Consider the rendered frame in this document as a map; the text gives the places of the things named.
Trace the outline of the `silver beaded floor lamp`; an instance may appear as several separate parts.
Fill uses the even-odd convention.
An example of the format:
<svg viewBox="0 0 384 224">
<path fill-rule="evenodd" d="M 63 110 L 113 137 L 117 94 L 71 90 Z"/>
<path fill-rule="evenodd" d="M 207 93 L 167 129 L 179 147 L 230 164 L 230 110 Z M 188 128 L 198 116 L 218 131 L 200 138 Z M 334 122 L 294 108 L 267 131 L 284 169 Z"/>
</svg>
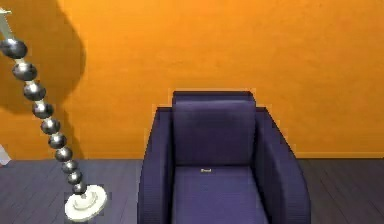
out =
<svg viewBox="0 0 384 224">
<path fill-rule="evenodd" d="M 27 45 L 17 39 L 9 27 L 6 16 L 10 10 L 0 7 L 0 52 L 15 61 L 12 68 L 14 77 L 24 82 L 23 95 L 32 102 L 32 113 L 41 120 L 40 129 L 48 136 L 48 145 L 55 150 L 55 159 L 62 163 L 62 171 L 67 174 L 67 181 L 72 186 L 73 194 L 65 203 L 67 218 L 75 223 L 84 223 L 97 216 L 107 203 L 107 193 L 99 185 L 87 185 L 83 174 L 73 158 L 73 151 L 67 146 L 67 138 L 61 133 L 60 122 L 53 117 L 54 107 L 45 101 L 46 88 L 36 77 L 36 67 L 24 60 Z"/>
</svg>

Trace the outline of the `pale grey block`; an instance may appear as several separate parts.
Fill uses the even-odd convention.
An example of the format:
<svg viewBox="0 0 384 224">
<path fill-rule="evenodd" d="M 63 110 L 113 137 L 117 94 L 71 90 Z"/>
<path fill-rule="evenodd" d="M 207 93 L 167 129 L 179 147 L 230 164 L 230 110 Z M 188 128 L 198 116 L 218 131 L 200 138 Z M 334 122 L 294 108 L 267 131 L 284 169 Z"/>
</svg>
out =
<svg viewBox="0 0 384 224">
<path fill-rule="evenodd" d="M 4 147 L 0 144 L 0 165 L 6 166 L 10 161 L 10 156 L 8 155 Z"/>
</svg>

